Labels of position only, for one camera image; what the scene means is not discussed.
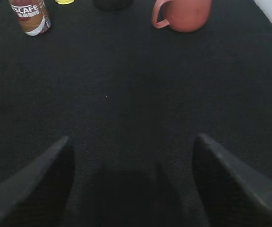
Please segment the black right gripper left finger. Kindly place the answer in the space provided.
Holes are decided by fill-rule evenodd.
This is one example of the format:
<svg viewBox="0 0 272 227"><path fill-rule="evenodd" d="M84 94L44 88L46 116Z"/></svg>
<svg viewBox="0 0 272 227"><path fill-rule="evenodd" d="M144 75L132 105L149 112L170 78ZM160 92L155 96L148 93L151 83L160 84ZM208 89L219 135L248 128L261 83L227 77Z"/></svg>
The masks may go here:
<svg viewBox="0 0 272 227"><path fill-rule="evenodd" d="M62 137L0 183L0 227L56 227L75 178L75 152Z"/></svg>

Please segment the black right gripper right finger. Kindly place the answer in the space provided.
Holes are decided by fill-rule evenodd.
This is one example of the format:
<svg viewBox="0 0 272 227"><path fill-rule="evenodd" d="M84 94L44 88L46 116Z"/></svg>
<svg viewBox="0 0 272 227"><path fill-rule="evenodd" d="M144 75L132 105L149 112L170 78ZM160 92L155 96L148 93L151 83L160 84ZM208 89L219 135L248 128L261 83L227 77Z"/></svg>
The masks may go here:
<svg viewBox="0 0 272 227"><path fill-rule="evenodd" d="M272 227L272 180L206 134L196 136L193 179L212 227Z"/></svg>

